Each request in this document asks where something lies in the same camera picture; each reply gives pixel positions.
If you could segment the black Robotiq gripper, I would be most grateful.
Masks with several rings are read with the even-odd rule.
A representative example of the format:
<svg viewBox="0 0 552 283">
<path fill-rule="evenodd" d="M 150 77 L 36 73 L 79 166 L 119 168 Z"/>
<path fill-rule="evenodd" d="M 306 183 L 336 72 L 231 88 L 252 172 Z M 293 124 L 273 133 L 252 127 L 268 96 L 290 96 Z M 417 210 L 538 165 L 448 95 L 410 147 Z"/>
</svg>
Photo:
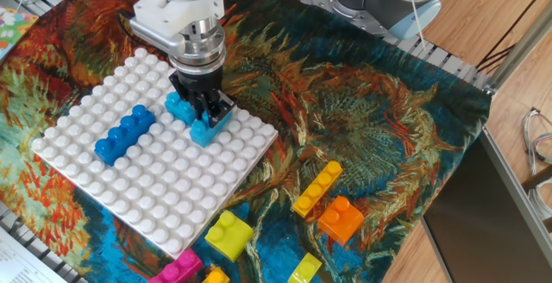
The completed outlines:
<svg viewBox="0 0 552 283">
<path fill-rule="evenodd" d="M 177 70 L 169 80 L 179 96 L 190 103 L 195 111 L 196 120 L 202 119 L 207 108 L 211 128 L 217 126 L 235 108 L 235 101 L 221 91 L 223 82 L 221 67 L 200 75 Z"/>
</svg>

